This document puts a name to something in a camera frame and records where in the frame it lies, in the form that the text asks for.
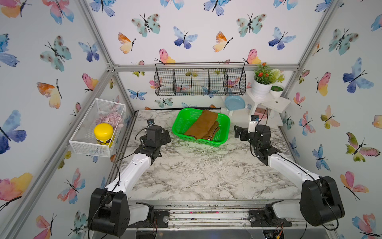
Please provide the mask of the brown long pants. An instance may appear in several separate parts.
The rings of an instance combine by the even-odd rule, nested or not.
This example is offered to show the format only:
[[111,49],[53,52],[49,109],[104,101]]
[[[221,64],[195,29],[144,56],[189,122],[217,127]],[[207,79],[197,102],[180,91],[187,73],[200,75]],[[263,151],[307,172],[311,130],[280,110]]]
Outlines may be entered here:
[[220,130],[217,121],[218,113],[209,110],[203,110],[197,121],[185,132],[186,136],[194,139],[204,139],[212,141],[217,132]]

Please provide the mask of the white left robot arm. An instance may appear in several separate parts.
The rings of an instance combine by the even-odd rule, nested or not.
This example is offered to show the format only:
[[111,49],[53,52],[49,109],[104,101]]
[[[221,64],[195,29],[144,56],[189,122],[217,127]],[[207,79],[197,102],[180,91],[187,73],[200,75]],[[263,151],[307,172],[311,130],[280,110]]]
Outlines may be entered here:
[[151,167],[161,157],[161,147],[171,142],[168,130],[147,121],[140,146],[134,151],[129,164],[118,171],[118,176],[105,188],[97,188],[91,195],[88,230],[115,237],[122,236],[128,227],[156,225],[154,207],[146,203],[128,203],[128,195]]

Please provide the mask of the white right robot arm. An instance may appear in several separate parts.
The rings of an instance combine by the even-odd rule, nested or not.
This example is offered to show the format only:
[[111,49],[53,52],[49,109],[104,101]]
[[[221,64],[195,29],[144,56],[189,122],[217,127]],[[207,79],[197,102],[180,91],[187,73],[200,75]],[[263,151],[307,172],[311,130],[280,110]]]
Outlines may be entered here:
[[335,180],[308,171],[273,147],[270,127],[262,124],[255,129],[235,126],[234,136],[249,142],[255,158],[281,173],[301,191],[298,202],[278,201],[266,205],[264,221],[268,225],[298,219],[317,227],[332,221],[338,222],[345,216]]

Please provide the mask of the green plastic basket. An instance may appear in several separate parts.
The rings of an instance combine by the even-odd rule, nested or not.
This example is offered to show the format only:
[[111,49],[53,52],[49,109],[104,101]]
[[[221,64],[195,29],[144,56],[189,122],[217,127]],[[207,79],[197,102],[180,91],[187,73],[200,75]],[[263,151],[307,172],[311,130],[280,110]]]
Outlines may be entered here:
[[172,132],[182,140],[219,147],[228,140],[230,123],[227,115],[185,108],[178,113]]

